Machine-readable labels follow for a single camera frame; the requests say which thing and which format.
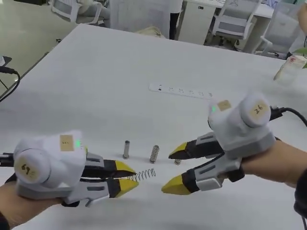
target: metal cylinder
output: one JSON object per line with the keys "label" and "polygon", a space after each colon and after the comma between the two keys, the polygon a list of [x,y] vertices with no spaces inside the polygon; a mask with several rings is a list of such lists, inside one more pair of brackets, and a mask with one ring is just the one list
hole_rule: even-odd
{"label": "metal cylinder", "polygon": [[179,159],[176,159],[176,160],[174,160],[174,163],[175,163],[175,165],[180,165],[180,163],[181,163],[181,160],[179,160]]}
{"label": "metal cylinder", "polygon": [[130,146],[130,141],[126,140],[125,141],[124,154],[123,154],[123,158],[124,159],[128,159],[129,158],[129,146]]}
{"label": "metal cylinder", "polygon": [[153,147],[152,154],[150,155],[150,159],[149,159],[149,162],[151,164],[155,163],[155,161],[157,160],[159,149],[160,148],[157,145]]}

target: human hand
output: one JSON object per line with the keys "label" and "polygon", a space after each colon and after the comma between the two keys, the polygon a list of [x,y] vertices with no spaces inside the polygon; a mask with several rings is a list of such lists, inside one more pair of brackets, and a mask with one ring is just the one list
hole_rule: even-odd
{"label": "human hand", "polygon": [[62,203],[59,198],[31,200],[20,197],[16,194],[15,185],[16,182],[9,182],[0,187],[0,212],[11,229],[28,222],[47,208]]}
{"label": "human hand", "polygon": [[246,174],[286,183],[295,188],[298,178],[307,169],[307,153],[276,141],[266,152],[243,159],[242,167]]}

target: floor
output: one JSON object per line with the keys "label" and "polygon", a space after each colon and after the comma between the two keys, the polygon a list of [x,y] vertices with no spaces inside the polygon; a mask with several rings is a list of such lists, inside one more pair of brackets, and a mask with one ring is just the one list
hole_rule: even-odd
{"label": "floor", "polygon": [[[74,27],[52,14],[47,5],[0,0],[0,55],[11,57],[7,66],[22,75]],[[7,87],[15,82],[9,74],[0,73],[0,79]],[[0,83],[0,95],[5,90]]]}

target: number label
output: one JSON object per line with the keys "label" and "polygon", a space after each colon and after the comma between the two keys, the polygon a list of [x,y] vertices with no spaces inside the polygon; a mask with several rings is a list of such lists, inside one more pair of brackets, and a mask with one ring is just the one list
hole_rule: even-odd
{"label": "number label", "polygon": [[38,171],[34,166],[29,165],[24,157],[18,159],[18,161],[14,165],[14,169],[15,171],[18,171],[20,174],[22,174],[29,181],[35,181],[37,179]]}
{"label": "number label", "polygon": [[231,108],[231,104],[228,100],[225,101],[221,101],[217,104],[217,106],[219,107],[220,111],[224,111],[226,109],[230,109]]}
{"label": "number label", "polygon": [[74,151],[72,135],[60,135],[59,145],[62,152]]}
{"label": "number label", "polygon": [[268,111],[268,108],[267,104],[263,100],[260,100],[252,107],[249,114],[253,118],[259,119]]}

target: electrical outlet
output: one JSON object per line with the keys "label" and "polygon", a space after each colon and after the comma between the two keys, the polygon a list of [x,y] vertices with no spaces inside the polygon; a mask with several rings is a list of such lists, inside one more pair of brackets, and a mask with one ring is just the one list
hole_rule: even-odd
{"label": "electrical outlet", "polygon": [[154,92],[164,92],[164,93],[170,93],[170,94],[181,95],[181,96],[186,96],[186,97],[194,97],[194,98],[201,98],[201,99],[208,98],[207,93],[205,93],[205,91],[185,89],[183,87],[172,87],[172,86],[164,85],[164,84],[151,83],[149,84],[148,89]]}

